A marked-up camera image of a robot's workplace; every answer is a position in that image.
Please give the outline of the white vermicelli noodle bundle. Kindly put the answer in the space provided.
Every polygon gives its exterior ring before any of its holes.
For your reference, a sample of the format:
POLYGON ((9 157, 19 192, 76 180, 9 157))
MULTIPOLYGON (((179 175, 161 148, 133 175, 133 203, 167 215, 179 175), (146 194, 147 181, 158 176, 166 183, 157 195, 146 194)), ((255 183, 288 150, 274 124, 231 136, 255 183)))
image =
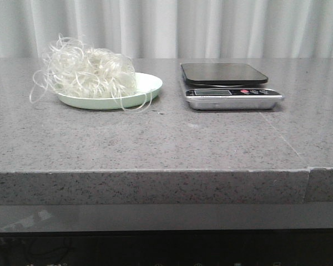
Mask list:
POLYGON ((137 92, 137 77, 132 60, 107 48, 95 48, 78 38, 58 35, 41 53, 41 68, 32 75, 29 94, 32 104, 36 88, 44 93, 64 94, 87 99, 112 99, 122 110, 124 96, 137 92))

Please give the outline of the light green round plate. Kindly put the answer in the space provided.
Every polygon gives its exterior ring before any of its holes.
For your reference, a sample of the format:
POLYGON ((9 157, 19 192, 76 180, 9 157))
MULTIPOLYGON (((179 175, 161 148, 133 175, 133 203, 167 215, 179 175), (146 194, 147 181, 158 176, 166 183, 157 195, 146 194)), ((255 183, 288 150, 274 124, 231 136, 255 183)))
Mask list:
POLYGON ((88 110, 117 110, 127 108, 138 108, 148 105, 158 94, 162 87, 162 80, 146 73, 136 73, 137 91, 132 96, 124 96, 118 98, 78 98, 75 96, 67 96, 58 94, 58 99, 75 108, 88 110))

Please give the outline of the silver black kitchen scale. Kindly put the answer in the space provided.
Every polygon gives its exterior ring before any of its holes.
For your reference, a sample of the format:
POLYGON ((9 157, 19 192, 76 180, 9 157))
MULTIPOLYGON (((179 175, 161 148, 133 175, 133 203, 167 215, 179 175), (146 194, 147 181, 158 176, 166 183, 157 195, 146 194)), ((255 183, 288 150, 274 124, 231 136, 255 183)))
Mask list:
POLYGON ((183 63, 182 95, 195 110, 269 110, 284 97, 264 87, 269 79, 244 63, 183 63))

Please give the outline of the white pleated curtain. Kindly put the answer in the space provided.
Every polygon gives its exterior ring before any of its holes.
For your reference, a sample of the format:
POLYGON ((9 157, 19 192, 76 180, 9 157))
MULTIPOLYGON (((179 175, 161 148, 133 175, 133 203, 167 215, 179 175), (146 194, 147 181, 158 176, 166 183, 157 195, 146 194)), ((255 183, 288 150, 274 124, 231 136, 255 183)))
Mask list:
POLYGON ((333 1, 0 1, 0 58, 59 35, 132 58, 333 58, 333 1))

